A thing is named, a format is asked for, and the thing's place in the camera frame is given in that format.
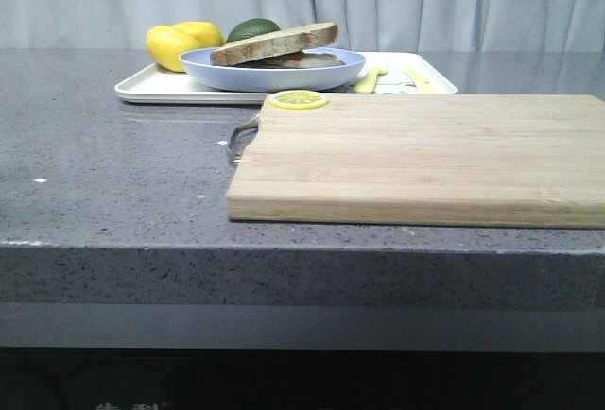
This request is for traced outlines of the bread slice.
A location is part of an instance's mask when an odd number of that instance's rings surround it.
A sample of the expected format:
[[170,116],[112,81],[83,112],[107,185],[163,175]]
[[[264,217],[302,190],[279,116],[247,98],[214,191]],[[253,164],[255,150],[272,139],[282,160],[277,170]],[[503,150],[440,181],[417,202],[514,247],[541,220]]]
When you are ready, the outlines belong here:
[[235,66],[253,60],[324,47],[335,43],[337,38],[338,26],[335,23],[291,27],[226,43],[211,52],[210,62],[217,66]]
[[343,66],[345,62],[330,53],[296,52],[281,56],[251,60],[236,64],[238,68],[257,69],[314,69]]

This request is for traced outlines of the light blue round plate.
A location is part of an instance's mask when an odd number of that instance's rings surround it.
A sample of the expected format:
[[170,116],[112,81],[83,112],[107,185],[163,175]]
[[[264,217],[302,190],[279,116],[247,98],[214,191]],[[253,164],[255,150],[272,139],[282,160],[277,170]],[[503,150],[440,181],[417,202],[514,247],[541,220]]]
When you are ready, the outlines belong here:
[[366,58],[353,51],[319,47],[308,53],[337,56],[343,65],[306,69],[225,67],[211,63],[214,48],[202,48],[180,55],[186,73],[200,83],[223,91],[273,93],[289,89],[323,91],[356,79]]

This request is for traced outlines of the white rectangular tray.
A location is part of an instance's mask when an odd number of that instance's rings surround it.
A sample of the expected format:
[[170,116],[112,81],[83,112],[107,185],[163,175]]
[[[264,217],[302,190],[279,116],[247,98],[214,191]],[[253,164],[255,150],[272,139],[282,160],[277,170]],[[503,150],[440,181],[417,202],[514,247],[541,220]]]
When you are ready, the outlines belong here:
[[[458,88],[435,67],[418,54],[406,52],[365,52],[366,59],[360,74],[361,79],[374,67],[387,72],[377,79],[374,91],[377,94],[416,94],[417,80],[410,77],[421,75],[426,78],[434,94],[455,94]],[[203,85],[184,73],[169,72],[157,64],[127,77],[115,86],[119,98],[135,104],[160,105],[261,105],[264,93],[225,92]]]

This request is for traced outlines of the lemon slice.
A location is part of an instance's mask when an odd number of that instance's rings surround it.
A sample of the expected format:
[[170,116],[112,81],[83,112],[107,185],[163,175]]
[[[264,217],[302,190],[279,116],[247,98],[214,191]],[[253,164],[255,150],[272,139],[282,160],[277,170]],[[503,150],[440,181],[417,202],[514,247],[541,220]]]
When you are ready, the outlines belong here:
[[329,99],[322,93],[299,89],[270,94],[268,102],[281,109],[312,110],[325,106]]

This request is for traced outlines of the right yellow fry piece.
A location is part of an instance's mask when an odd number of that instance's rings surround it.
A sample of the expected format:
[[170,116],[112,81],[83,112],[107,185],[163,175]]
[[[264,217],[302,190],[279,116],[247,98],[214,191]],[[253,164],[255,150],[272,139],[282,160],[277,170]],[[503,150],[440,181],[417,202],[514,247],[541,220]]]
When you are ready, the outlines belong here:
[[404,73],[413,82],[419,94],[436,94],[438,92],[431,81],[431,78],[422,74],[418,70],[406,68]]

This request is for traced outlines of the green lime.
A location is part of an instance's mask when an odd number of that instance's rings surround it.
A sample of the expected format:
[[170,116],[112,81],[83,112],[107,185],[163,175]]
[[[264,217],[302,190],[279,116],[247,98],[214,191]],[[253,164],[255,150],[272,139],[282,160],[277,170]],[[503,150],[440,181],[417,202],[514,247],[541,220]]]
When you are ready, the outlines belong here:
[[229,33],[226,42],[246,40],[258,35],[279,31],[281,28],[274,21],[267,18],[251,18],[237,26]]

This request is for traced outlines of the rear yellow lemon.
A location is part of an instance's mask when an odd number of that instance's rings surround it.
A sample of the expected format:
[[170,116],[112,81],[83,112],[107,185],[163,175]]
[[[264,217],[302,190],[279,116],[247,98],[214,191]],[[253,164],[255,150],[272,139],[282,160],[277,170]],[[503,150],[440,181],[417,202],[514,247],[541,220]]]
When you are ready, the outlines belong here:
[[220,28],[211,22],[188,21],[174,24],[174,27],[196,38],[202,48],[220,47],[225,43]]

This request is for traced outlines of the yellow lemon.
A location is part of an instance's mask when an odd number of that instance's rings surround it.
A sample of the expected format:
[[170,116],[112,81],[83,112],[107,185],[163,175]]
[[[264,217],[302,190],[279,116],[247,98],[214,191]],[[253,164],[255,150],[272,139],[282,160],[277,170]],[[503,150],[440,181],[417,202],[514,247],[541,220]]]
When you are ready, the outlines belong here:
[[196,38],[202,48],[220,47],[225,43],[220,28],[211,22],[188,21],[174,24],[174,27]]
[[201,42],[174,26],[157,25],[147,32],[146,47],[149,55],[164,69],[184,73],[181,54],[200,49]]

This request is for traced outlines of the wooden cutting board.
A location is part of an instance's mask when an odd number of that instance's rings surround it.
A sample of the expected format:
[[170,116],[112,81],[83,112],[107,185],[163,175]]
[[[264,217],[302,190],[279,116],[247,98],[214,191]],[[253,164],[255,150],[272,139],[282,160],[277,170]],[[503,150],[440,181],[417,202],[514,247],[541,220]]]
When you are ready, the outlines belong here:
[[231,219],[604,225],[604,103],[579,94],[333,94],[265,103],[227,191]]

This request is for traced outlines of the front yellow lemon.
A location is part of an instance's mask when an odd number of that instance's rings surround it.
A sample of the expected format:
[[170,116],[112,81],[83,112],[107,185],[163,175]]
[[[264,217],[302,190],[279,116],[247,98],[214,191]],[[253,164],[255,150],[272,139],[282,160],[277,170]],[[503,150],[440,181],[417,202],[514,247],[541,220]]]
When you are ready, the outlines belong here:
[[200,49],[201,42],[174,26],[157,25],[147,32],[146,47],[149,55],[164,69],[184,73],[181,54]]

